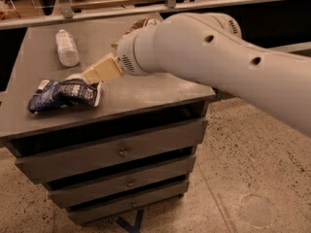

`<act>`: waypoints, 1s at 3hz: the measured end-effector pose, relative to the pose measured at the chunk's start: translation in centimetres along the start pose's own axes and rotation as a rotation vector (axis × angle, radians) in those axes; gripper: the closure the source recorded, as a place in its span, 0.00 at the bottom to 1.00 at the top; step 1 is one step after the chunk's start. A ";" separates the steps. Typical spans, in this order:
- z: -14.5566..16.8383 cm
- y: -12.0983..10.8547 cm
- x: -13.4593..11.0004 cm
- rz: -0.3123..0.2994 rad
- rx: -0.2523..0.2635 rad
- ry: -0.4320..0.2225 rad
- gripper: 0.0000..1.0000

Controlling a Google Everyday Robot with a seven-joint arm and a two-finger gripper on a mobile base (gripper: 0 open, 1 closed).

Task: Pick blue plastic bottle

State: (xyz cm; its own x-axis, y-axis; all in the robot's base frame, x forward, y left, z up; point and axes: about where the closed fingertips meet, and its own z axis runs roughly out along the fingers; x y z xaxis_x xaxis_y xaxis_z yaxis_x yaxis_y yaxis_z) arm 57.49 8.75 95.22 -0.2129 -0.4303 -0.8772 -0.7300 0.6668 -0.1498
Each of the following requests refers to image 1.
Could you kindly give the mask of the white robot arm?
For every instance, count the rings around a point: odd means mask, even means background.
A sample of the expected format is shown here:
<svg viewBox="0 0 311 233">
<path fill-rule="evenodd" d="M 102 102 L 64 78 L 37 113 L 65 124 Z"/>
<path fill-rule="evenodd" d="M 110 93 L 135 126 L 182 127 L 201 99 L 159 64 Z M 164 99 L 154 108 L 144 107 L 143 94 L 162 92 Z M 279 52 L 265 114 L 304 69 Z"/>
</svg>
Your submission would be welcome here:
<svg viewBox="0 0 311 233">
<path fill-rule="evenodd" d="M 137 28 L 83 77 L 98 83 L 122 73 L 169 73 L 215 87 L 311 136 L 311 59 L 244 41 L 228 15 L 176 14 Z"/>
</svg>

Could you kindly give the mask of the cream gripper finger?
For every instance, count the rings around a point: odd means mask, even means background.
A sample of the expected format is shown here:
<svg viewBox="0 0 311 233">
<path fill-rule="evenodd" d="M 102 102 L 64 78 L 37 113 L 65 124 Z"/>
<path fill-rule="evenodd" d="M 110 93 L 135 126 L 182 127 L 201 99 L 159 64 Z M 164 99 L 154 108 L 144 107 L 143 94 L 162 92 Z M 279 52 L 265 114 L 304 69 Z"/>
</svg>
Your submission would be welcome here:
<svg viewBox="0 0 311 233">
<path fill-rule="evenodd" d="M 87 83 L 99 83 L 114 80 L 122 76 L 123 70 L 117 58 L 109 53 L 87 67 L 82 75 Z"/>
</svg>

